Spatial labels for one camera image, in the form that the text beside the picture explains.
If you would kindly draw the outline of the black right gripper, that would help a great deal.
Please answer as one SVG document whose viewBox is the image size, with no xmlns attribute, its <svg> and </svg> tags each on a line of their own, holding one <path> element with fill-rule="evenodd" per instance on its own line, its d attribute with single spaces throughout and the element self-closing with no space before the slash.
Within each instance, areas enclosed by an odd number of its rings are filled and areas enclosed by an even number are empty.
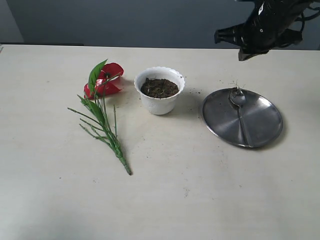
<svg viewBox="0 0 320 240">
<path fill-rule="evenodd" d="M 218 29 L 214 42 L 240 47 L 238 60 L 265 55 L 273 48 L 297 45 L 303 40 L 304 11 L 313 0 L 256 0 L 254 10 L 244 24 Z"/>
</svg>

